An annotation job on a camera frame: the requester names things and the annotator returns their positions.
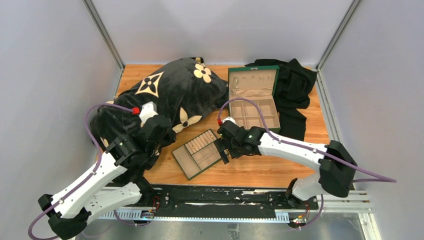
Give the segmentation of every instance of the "red connector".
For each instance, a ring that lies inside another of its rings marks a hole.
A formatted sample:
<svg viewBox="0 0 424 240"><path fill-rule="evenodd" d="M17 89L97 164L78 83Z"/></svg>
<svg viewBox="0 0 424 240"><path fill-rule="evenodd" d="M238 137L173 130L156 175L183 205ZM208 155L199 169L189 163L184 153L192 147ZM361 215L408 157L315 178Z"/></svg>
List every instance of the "red connector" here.
<svg viewBox="0 0 424 240"><path fill-rule="evenodd" d="M140 108L138 108L138 107L133 107L133 108L132 108L132 114L134 114L134 115L139 115L139 114L140 114Z"/></svg>

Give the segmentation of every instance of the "white wall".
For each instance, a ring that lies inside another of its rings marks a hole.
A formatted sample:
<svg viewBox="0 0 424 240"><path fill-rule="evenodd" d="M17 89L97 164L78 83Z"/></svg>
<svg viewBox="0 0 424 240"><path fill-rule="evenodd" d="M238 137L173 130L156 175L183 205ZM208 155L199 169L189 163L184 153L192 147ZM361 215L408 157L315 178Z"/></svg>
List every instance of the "white wall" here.
<svg viewBox="0 0 424 240"><path fill-rule="evenodd" d="M319 62L352 0L94 0L126 64Z"/></svg>
<svg viewBox="0 0 424 240"><path fill-rule="evenodd" d="M424 3L364 0L323 70L342 140L366 183L382 239L422 239Z"/></svg>
<svg viewBox="0 0 424 240"><path fill-rule="evenodd" d="M0 39L0 239L23 240L38 198L94 162L83 118L120 70L80 0L2 1ZM54 236L46 217L34 233Z"/></svg>

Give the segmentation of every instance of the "gray floor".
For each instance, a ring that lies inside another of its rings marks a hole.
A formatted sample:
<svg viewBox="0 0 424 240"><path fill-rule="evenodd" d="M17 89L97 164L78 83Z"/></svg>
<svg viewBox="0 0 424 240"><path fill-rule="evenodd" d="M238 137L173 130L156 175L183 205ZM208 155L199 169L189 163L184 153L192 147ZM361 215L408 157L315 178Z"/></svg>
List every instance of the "gray floor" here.
<svg viewBox="0 0 424 240"><path fill-rule="evenodd" d="M300 232L286 232L280 223L228 223L156 221L144 227L124 225L116 220L97 220L85 230L95 235L113 227L98 240L364 240L360 220L355 213L326 213Z"/></svg>

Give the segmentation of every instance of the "blanket with flower pattern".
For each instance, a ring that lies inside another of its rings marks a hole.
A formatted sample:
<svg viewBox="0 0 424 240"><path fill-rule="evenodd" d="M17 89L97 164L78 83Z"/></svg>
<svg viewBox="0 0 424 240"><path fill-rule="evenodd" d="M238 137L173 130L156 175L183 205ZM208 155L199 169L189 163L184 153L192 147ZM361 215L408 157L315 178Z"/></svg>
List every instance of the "blanket with flower pattern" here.
<svg viewBox="0 0 424 240"><path fill-rule="evenodd" d="M228 100L227 88L227 82L207 68L201 57L187 57L162 66L108 103L131 109L154 102L157 113L169 118L172 129L179 133L219 109ZM142 126L137 115L109 106L100 107L90 122L103 150L116 137ZM142 176L156 163L162 147L143 165L132 167L114 182L127 183Z"/></svg>

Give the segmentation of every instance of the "wooden surface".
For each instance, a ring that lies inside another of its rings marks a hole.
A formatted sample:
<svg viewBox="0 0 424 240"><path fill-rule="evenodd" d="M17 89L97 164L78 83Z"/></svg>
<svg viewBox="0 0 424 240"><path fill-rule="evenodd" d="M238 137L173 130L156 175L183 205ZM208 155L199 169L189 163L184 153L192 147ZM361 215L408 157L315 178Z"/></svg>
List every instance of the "wooden surface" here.
<svg viewBox="0 0 424 240"><path fill-rule="evenodd" d="M131 88L161 66L126 65L117 95ZM240 66L208 65L207 67L221 79L227 81L228 68ZM299 109L307 117L305 141L327 144L329 142L329 136L315 88L309 94L309 97L309 107L307 109ZM228 113L225 110L221 118L223 119L227 115ZM292 179L304 178L314 173L310 168L278 157L242 156L238 159L230 159L230 163L226 165L220 161L199 176L188 181L186 175L174 159L172 151L207 129L212 129L216 132L218 130L217 116L218 111L216 110L207 118L178 133L176 142L165 147L156 165L151 170L145 171L144 176L146 179L152 184L286 188Z"/></svg>

